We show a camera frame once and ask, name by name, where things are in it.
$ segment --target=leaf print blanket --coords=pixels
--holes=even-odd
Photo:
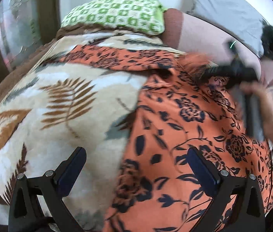
[[[270,150],[245,136],[225,78],[196,83],[208,58],[95,34],[59,40],[0,104],[1,196],[9,203],[18,173],[41,176],[82,146],[87,162],[63,201],[85,231],[189,231],[211,201],[187,164],[197,147],[219,170],[254,173],[268,212]]]

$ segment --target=pink sofa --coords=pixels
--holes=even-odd
[[[232,60],[225,42],[234,38],[223,30],[177,9],[168,9],[164,13],[164,20],[165,32],[162,33],[161,39],[166,45],[184,52],[205,53],[216,64]],[[273,61],[267,58],[260,60],[240,42],[237,42],[237,47],[241,58],[254,67],[264,84],[273,85]]]

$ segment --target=fern leaf print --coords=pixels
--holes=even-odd
[[[96,99],[93,96],[97,92],[90,93],[94,88],[90,83],[91,81],[86,83],[85,79],[77,78],[66,79],[64,82],[59,80],[55,85],[41,87],[40,89],[48,92],[47,108],[50,110],[43,114],[45,118],[41,122],[44,126],[41,129],[64,123],[76,138],[80,138],[69,126],[69,121],[84,115],[92,108],[90,105]]]

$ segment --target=orange leaf print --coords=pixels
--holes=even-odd
[[[0,150],[30,111],[31,109],[9,110],[0,113]]]

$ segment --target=brown bed sheet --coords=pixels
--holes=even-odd
[[[28,71],[48,52],[50,47],[59,39],[67,35],[81,35],[88,30],[88,26],[78,23],[74,26],[67,26],[61,28],[56,37],[49,43],[38,48],[35,53],[29,56],[29,58],[22,63],[18,68],[5,77],[0,83],[0,102],[7,95],[7,93],[21,80],[21,78],[27,74]]]

